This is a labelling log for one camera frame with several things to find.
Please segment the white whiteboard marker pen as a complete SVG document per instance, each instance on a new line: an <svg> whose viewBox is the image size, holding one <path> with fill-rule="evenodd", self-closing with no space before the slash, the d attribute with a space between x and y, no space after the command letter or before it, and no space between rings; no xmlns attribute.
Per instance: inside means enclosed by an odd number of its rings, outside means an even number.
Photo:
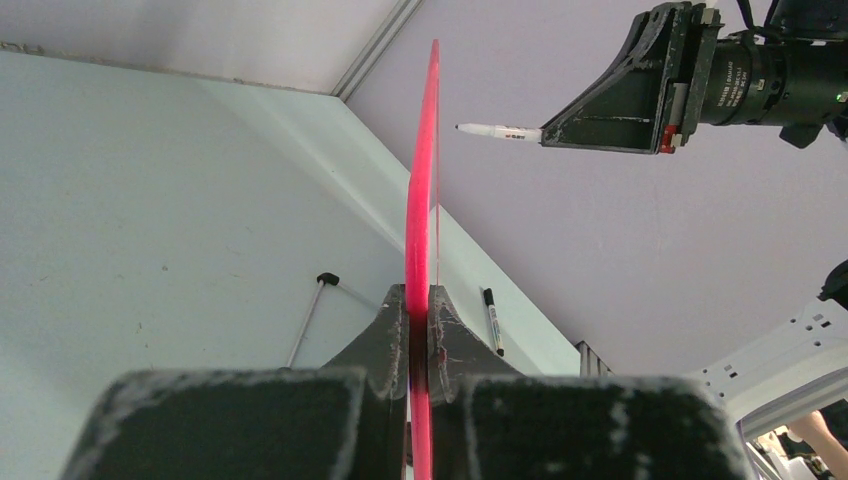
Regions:
<svg viewBox="0 0 848 480"><path fill-rule="evenodd" d="M456 124L455 129L459 132L491 137L502 140L515 140L522 142L540 143L543 131L538 128L524 128L505 125L487 125L479 123Z"/></svg>

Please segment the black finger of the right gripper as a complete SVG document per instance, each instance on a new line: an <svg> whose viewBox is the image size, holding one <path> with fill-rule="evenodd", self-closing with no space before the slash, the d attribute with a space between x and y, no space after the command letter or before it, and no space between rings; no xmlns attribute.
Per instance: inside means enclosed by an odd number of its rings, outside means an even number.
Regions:
<svg viewBox="0 0 848 480"><path fill-rule="evenodd" d="M542 126L541 145L656 154L688 26L687 2L638 14L611 65Z"/></svg>

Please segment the pink-framed whiteboard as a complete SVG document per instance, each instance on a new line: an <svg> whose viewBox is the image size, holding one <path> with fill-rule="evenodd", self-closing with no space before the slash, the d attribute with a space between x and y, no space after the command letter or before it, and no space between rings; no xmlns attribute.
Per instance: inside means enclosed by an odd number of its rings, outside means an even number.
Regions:
<svg viewBox="0 0 848 480"><path fill-rule="evenodd" d="M433 427L428 386L430 201L437 145L440 45L431 45L408 183L405 227L405 306L409 324L409 392L413 472L432 479Z"/></svg>

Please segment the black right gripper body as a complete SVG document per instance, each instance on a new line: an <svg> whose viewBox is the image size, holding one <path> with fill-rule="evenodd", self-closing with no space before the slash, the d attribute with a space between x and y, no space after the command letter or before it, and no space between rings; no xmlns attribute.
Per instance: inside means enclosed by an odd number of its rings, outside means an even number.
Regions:
<svg viewBox="0 0 848 480"><path fill-rule="evenodd" d="M668 36L664 52L658 151L686 145L702 120L721 14L714 1L682 1L661 7Z"/></svg>

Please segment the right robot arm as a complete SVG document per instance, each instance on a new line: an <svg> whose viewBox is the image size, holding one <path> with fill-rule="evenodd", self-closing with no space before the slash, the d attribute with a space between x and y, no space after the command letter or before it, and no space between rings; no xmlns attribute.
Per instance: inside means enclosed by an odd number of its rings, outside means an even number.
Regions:
<svg viewBox="0 0 848 480"><path fill-rule="evenodd" d="M718 9L666 2L637 15L606 71L548 120L547 148L672 154L698 126L776 126L803 149L847 137L847 5L775 1L722 37Z"/></svg>

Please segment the aluminium frame rail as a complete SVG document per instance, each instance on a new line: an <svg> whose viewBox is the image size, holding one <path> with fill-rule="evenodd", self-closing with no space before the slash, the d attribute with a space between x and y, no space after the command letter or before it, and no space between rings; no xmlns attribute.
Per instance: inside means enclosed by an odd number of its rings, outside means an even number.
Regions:
<svg viewBox="0 0 848 480"><path fill-rule="evenodd" d="M354 61L342 75L331 95L347 103L365 83L383 55L424 4L423 0L398 0Z"/></svg>

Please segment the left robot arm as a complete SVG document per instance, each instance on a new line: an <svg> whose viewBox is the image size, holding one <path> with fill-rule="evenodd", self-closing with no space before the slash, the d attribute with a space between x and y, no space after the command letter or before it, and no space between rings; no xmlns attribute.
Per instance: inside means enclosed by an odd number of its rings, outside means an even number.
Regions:
<svg viewBox="0 0 848 480"><path fill-rule="evenodd" d="M688 379L519 373L433 287L414 363L402 286L313 370L138 371L93 408L66 479L783 479L750 440L847 391L847 268Z"/></svg>

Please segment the black whiteboard foot clip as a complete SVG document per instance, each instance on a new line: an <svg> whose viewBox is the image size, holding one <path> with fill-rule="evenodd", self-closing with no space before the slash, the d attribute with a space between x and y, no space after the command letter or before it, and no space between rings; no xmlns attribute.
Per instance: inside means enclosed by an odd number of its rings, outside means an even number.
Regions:
<svg viewBox="0 0 848 480"><path fill-rule="evenodd" d="M316 277L316 282L323 285L338 286L340 277L331 272L323 272Z"/></svg>

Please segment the black marker pen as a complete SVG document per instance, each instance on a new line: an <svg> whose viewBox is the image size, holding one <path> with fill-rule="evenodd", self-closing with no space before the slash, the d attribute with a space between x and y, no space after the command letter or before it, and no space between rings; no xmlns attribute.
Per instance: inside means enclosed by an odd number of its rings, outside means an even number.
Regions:
<svg viewBox="0 0 848 480"><path fill-rule="evenodd" d="M500 323L497 315L496 304L494 300L493 290L486 288L482 292L484 305L487 309L489 325L492 332L492 338L495 346L495 352L498 356L504 357L505 347L502 339Z"/></svg>

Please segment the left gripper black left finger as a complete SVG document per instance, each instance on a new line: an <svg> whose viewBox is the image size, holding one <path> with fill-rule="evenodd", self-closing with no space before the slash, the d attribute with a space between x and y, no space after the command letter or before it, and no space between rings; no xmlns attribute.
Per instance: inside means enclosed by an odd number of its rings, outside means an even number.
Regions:
<svg viewBox="0 0 848 480"><path fill-rule="evenodd" d="M319 368L138 370L95 402L65 479L402 479L409 327L393 285Z"/></svg>

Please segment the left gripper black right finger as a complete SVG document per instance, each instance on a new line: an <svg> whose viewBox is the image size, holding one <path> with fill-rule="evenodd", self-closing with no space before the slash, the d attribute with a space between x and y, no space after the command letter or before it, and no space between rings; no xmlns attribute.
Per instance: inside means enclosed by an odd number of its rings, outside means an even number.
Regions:
<svg viewBox="0 0 848 480"><path fill-rule="evenodd" d="M437 479L752 479L735 425L675 377L525 375L430 292Z"/></svg>

